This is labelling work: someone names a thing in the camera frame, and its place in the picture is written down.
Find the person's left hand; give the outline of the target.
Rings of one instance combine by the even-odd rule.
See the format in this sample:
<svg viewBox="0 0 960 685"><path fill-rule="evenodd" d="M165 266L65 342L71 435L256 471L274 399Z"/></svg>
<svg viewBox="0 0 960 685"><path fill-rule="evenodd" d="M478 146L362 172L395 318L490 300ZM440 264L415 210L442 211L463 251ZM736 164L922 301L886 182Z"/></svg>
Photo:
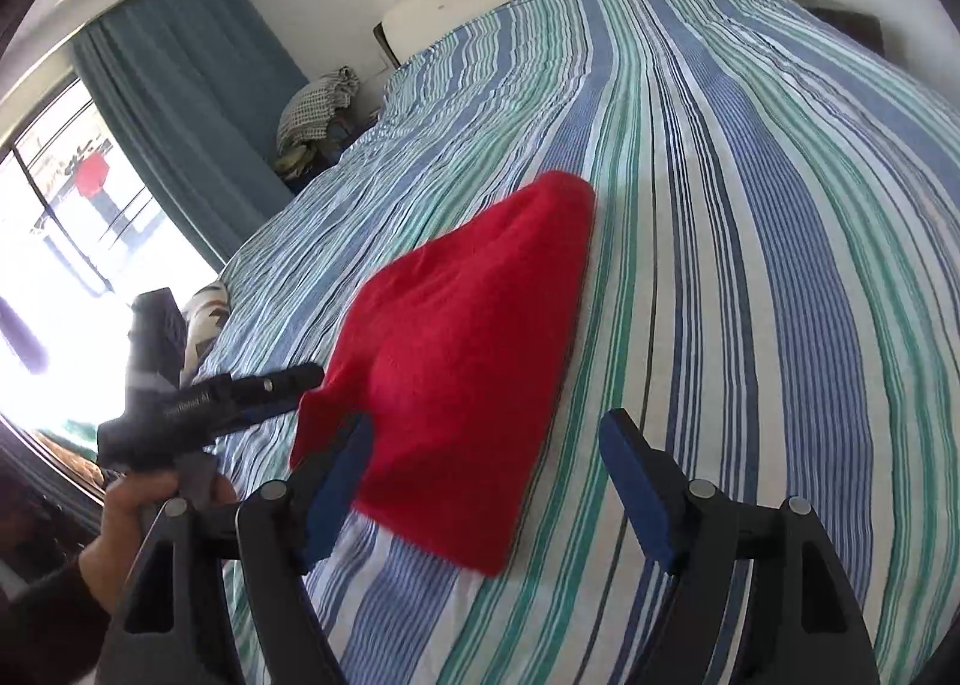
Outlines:
<svg viewBox="0 0 960 685"><path fill-rule="evenodd" d="M174 470L127 474L109 485L101 531L78 557L78 568L93 599L108 614L116 610L143 542L143 506L163 503L179 490Z"/></svg>

